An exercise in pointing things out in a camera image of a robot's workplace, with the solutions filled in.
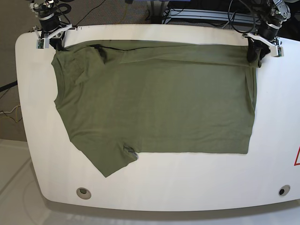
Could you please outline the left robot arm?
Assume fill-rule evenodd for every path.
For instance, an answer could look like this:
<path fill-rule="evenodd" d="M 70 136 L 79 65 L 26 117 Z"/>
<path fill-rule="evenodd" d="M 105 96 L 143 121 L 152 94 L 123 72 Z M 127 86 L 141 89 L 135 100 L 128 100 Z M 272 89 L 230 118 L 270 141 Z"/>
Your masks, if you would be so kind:
<path fill-rule="evenodd" d="M 284 55 L 282 42 L 277 37 L 282 23 L 291 17 L 289 7 L 283 0 L 263 0 L 254 6 L 258 27 L 243 36 L 248 40 L 247 60 L 249 63 L 258 63 L 268 54 L 272 57 Z"/>

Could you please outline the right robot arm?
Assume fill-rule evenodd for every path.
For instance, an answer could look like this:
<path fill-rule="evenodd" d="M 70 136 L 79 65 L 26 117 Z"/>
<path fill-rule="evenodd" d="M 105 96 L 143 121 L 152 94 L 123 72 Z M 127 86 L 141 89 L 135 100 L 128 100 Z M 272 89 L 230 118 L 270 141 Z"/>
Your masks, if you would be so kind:
<path fill-rule="evenodd" d="M 50 46 L 57 51 L 64 50 L 67 30 L 73 27 L 67 14 L 71 12 L 69 0 L 29 1 L 29 8 L 39 20 L 40 27 L 33 27 L 37 35 L 37 49 Z"/>

